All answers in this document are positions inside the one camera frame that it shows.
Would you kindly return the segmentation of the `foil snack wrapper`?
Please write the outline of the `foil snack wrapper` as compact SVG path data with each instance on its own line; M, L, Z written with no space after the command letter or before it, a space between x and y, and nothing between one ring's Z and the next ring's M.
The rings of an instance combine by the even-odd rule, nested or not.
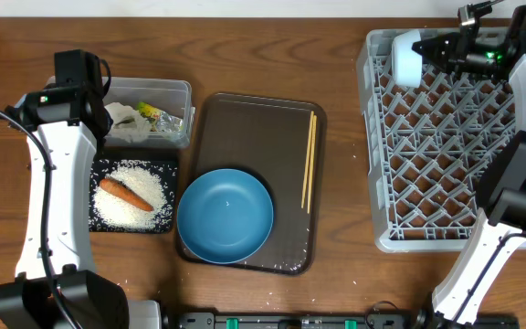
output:
M179 133L184 127L181 118L160 110L146 102L139 102L136 105L136 110L150 123L152 132Z

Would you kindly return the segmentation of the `dark blue plate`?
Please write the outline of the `dark blue plate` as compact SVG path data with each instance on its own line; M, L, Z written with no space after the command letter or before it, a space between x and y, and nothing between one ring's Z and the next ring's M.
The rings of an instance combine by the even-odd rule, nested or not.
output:
M185 246L200 260L231 264L255 254L274 224L274 205L266 187L237 169L199 176L184 191L177 227Z

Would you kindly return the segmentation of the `wooden chopstick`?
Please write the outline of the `wooden chopstick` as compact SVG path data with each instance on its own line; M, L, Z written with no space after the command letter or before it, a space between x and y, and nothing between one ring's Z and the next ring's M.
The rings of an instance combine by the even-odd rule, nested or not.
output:
M311 149L311 137L312 137L312 129L313 129L313 117L314 117L314 111L310 112L310 122L309 122L309 130L308 130L308 140L307 140L307 146L306 146L306 158L305 158L305 166L304 166L304 175L303 175L303 182L302 182L302 191L301 191L301 208L304 208L305 205L305 199L306 199L306 189L308 184L308 177L309 177L309 167L310 167L310 149Z
M312 116L312 125L311 125L311 139L310 139L310 163L309 163L309 178L308 178L308 189L307 189L307 213L310 213L311 210L311 193L313 185L313 170L314 170L314 156L315 156L315 143L316 143L316 131L317 131L317 116L314 114Z

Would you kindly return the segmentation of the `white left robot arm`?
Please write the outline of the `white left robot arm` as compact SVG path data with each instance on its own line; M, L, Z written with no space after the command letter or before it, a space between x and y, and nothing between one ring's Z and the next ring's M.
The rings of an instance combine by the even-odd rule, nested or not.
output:
M15 278L0 284L8 328L160 328L156 301L130 301L97 274L89 239L89 176L110 128L103 91L47 87L8 115L27 132L31 183Z

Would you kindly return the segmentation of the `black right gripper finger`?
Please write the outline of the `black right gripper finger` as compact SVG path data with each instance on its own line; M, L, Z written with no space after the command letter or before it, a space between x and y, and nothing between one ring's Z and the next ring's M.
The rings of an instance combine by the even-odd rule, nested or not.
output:
M429 39L416 41L413 46L413 51L443 51L449 44L449 39L445 36L432 37Z
M423 60L443 73L452 73L454 65L449 61L449 56L443 51L425 51L422 54Z

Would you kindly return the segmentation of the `white rice pile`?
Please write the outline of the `white rice pile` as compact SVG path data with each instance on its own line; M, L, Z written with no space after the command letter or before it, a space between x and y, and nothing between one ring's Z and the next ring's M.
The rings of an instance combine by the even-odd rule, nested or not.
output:
M151 204L153 211L146 212L133 207L105 192L97 184L92 192L91 218L95 219L94 228L101 229L105 225L109 231L145 233L170 229L174 208L168 197L173 194L168 194L168 185L158 175L139 166L118 166L104 178L120 181Z

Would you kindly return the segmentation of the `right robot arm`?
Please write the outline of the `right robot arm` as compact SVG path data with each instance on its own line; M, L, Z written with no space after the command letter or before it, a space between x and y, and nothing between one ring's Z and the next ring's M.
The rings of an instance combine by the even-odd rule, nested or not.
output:
M526 241L526 5L515 8L500 44L480 44L480 19L493 5L465 5L458 10L457 32L412 45L416 54L444 73L507 82L516 110L515 135L479 179L475 227L450 273L434 289L429 308L417 316L417 328L473 327L492 283Z

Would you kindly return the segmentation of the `orange carrot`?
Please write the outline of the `orange carrot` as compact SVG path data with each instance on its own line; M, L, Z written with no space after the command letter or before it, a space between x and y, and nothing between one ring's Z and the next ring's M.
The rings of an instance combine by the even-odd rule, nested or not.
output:
M151 204L132 192L127 186L123 185L118 180L113 178L104 178L100 180L99 186L105 192L112 196L116 196L133 207L139 208L140 210L146 212L153 211L153 206Z

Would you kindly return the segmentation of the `light blue bowl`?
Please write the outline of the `light blue bowl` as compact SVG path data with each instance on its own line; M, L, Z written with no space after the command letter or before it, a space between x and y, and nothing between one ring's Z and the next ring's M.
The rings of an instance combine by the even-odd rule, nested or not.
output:
M421 40L418 29L398 35L392 43L392 77L400 87L418 88L422 79L422 57L413 50Z

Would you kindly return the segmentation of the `white tissue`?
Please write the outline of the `white tissue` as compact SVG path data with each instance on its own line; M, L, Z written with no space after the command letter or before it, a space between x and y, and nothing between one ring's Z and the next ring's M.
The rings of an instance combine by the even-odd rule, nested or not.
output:
M105 106L112 126L108 136L127 143L138 143L145 140L152 131L150 121L129 105L113 102Z

